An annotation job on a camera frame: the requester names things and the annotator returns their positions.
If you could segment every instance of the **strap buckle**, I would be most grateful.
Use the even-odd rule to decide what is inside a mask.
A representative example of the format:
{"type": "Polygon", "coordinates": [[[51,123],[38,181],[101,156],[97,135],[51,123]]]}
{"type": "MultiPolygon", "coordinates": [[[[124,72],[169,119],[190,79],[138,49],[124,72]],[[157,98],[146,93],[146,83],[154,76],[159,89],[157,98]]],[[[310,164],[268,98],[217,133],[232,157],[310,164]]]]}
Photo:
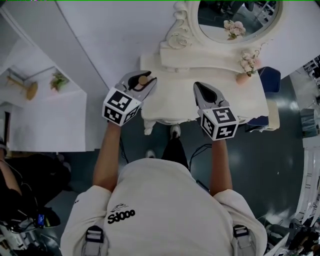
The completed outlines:
{"type": "Polygon", "coordinates": [[[233,235],[235,238],[243,237],[243,236],[248,236],[249,231],[246,226],[243,225],[235,225],[233,227],[233,235]]]}
{"type": "Polygon", "coordinates": [[[89,227],[85,233],[85,241],[103,244],[104,231],[96,225],[89,227]]]}

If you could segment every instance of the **white cube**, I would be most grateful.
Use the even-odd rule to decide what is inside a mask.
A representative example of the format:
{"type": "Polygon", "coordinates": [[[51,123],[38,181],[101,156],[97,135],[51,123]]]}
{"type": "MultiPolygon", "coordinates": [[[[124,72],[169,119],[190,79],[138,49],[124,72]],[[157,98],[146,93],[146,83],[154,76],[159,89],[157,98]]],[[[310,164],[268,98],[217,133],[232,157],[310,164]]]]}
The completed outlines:
{"type": "Polygon", "coordinates": [[[137,114],[141,104],[141,101],[113,87],[103,101],[102,116],[122,126],[137,114]]]}
{"type": "Polygon", "coordinates": [[[199,109],[201,127],[213,141],[233,138],[236,134],[239,119],[230,107],[199,109]]]}

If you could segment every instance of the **round brown object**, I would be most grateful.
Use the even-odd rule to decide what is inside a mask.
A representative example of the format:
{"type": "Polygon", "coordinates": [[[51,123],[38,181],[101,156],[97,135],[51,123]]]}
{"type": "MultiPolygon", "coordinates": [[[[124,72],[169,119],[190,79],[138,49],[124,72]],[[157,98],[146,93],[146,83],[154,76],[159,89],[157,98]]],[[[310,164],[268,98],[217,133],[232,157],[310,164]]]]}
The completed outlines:
{"type": "Polygon", "coordinates": [[[139,77],[139,84],[144,86],[148,83],[148,77],[146,77],[145,75],[142,75],[139,77]]]}

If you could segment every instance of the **oval mirror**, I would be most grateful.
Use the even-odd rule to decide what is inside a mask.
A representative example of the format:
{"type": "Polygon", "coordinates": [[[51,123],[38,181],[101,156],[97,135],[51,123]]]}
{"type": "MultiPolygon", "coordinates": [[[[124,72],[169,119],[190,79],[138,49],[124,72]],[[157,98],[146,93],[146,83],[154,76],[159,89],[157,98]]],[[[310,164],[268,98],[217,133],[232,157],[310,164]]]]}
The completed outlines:
{"type": "Polygon", "coordinates": [[[262,33],[275,19],[277,1],[204,1],[198,9],[202,32],[220,43],[239,43],[262,33]]]}

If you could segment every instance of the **pink vase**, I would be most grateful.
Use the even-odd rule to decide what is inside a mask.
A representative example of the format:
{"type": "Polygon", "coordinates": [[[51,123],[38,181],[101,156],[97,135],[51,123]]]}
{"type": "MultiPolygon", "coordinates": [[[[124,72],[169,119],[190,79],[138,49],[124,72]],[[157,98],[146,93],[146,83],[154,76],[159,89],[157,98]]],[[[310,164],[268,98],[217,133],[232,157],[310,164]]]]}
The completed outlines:
{"type": "Polygon", "coordinates": [[[235,81],[238,85],[243,85],[249,80],[250,76],[247,73],[239,73],[236,75],[235,81]]]}

